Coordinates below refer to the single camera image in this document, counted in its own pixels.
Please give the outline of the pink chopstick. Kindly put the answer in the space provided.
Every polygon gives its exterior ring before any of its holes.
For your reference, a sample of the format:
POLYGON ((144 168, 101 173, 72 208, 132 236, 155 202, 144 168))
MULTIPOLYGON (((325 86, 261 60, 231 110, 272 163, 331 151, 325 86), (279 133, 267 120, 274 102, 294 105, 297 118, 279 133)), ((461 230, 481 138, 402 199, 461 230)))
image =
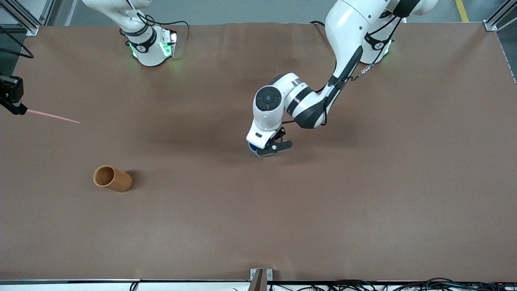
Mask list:
POLYGON ((44 117, 48 117, 48 118, 55 118, 55 119, 61 120, 61 121, 66 121, 66 122, 70 122, 70 123, 80 124, 80 122, 72 120, 70 118, 65 118, 65 117, 62 117, 62 116, 56 116, 56 115, 53 115, 53 114, 46 114, 44 112, 36 111, 36 110, 31 110, 31 109, 28 109, 26 111, 26 114, 35 114, 35 115, 38 115, 38 116, 44 116, 44 117))

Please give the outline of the brown wooden cup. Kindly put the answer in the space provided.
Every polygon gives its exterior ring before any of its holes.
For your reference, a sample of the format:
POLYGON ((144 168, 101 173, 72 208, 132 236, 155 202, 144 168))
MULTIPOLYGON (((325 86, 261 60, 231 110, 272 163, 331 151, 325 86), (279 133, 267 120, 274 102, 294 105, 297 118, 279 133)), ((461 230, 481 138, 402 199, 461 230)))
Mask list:
POLYGON ((106 164, 95 170, 93 182, 98 187, 123 193, 131 188, 132 177, 128 173, 106 164))

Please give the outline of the brown table cloth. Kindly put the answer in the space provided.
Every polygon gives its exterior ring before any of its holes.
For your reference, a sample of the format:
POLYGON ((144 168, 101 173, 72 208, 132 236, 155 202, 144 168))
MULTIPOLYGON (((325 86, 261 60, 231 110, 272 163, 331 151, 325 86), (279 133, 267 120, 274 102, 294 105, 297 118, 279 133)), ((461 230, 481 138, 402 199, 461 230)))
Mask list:
POLYGON ((0 111, 0 279, 517 281, 517 85, 498 35, 408 23, 328 124, 257 157, 256 91, 334 68, 310 24, 193 26, 144 67, 114 26, 43 27, 0 111), (127 192, 101 188, 111 165, 127 192))

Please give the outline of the aluminium frame profile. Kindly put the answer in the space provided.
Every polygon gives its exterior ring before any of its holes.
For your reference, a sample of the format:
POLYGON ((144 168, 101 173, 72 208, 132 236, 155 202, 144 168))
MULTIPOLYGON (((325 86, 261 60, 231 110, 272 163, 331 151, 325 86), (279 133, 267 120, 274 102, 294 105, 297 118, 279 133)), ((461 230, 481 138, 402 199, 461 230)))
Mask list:
POLYGON ((47 25, 56 0, 0 0, 0 25, 7 30, 25 30, 36 36, 47 25))
POLYGON ((511 11, 517 8, 517 0, 504 0, 502 4, 489 16, 488 19, 483 20, 483 26, 487 32, 496 32, 497 25, 501 20, 509 15, 511 11))

